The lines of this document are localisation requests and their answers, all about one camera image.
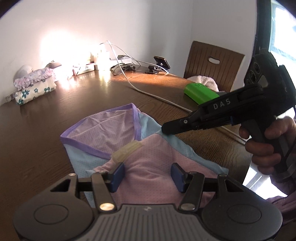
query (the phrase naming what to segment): human hand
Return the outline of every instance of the human hand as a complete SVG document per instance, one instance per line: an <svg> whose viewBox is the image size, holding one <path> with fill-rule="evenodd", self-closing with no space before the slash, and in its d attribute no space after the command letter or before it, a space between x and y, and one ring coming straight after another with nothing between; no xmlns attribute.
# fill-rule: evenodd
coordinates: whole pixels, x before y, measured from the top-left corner
<svg viewBox="0 0 296 241"><path fill-rule="evenodd" d="M239 135L244 139L248 139L250 136L249 132L243 127L239 128ZM277 119L265 130L264 135L267 139L276 139L285 135L288 145L291 147L296 137L295 121L288 116ZM274 147L270 144L258 143L250 139L246 142L245 148L247 152L253 154L252 162L258 165L258 170L262 174L272 174L274 165L281 161L281 155L274 153Z"/></svg>

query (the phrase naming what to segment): wood grain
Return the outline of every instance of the wood grain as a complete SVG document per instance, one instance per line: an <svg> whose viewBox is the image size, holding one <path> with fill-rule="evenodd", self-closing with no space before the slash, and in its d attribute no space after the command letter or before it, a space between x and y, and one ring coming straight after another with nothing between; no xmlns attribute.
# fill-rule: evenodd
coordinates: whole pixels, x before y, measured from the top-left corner
<svg viewBox="0 0 296 241"><path fill-rule="evenodd" d="M191 110L197 104L183 94L189 81L173 75L148 75L142 69L127 73L136 87ZM181 118L186 112L132 89L122 75L92 71L69 81L56 82L57 89L23 106L15 101L0 107L0 237L18 240L12 226L15 209L50 184L73 172L59 136L91 114L134 103L158 123ZM178 137L196 153L229 168L242 182L251 156L244 146L223 131L190 131Z"/></svg>
<svg viewBox="0 0 296 241"><path fill-rule="evenodd" d="M220 63L211 63L208 60L209 57L218 59ZM228 49L193 41L185 67L184 78L187 79L195 75L212 77L220 91L229 92L243 57L243 54Z"/></svg>

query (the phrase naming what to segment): table surface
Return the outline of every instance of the table surface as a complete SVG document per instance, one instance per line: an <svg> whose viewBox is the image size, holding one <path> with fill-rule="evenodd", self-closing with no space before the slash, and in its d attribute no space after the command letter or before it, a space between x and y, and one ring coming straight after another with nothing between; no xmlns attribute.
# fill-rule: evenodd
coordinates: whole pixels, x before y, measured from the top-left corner
<svg viewBox="0 0 296 241"><path fill-rule="evenodd" d="M188 80L174 75L127 73L139 89L196 110L198 105L183 94ZM59 139L62 132L86 116L134 103L159 124L187 113L132 89L123 75L92 71L56 82L57 89L23 106L15 101L0 107L0 237L18 240L12 226L15 209L26 200L73 172ZM234 132L238 126L228 127ZM229 168L240 182L251 155L243 143L221 128L177 135L205 159Z"/></svg>

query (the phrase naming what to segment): ribbed gray panel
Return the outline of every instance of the ribbed gray panel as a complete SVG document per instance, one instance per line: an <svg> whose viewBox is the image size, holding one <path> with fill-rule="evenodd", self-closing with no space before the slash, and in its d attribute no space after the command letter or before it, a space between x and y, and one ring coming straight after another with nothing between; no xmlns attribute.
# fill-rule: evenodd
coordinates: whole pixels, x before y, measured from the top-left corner
<svg viewBox="0 0 296 241"><path fill-rule="evenodd" d="M100 215L77 241L218 241L194 215L177 212L173 205L123 205L113 214Z"/></svg>

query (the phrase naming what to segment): green case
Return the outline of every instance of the green case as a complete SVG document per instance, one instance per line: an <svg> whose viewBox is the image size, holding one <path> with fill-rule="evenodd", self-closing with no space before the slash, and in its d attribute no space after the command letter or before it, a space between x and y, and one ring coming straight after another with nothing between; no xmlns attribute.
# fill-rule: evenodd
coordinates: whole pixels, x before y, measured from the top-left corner
<svg viewBox="0 0 296 241"><path fill-rule="evenodd" d="M209 100L219 97L219 95L200 83L190 83L185 86L184 93L198 104L203 104Z"/></svg>

